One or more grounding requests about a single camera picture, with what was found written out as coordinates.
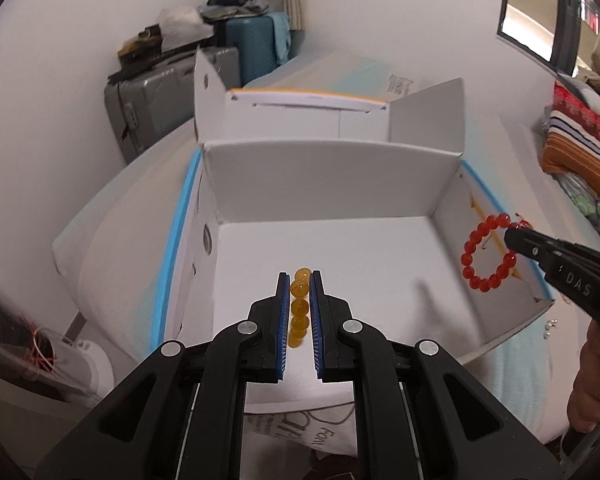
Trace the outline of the person's right hand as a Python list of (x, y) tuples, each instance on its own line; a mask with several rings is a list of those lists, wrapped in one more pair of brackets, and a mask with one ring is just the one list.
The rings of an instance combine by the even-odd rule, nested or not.
[(572, 429), (588, 434), (600, 422), (600, 326), (592, 320), (567, 404)]

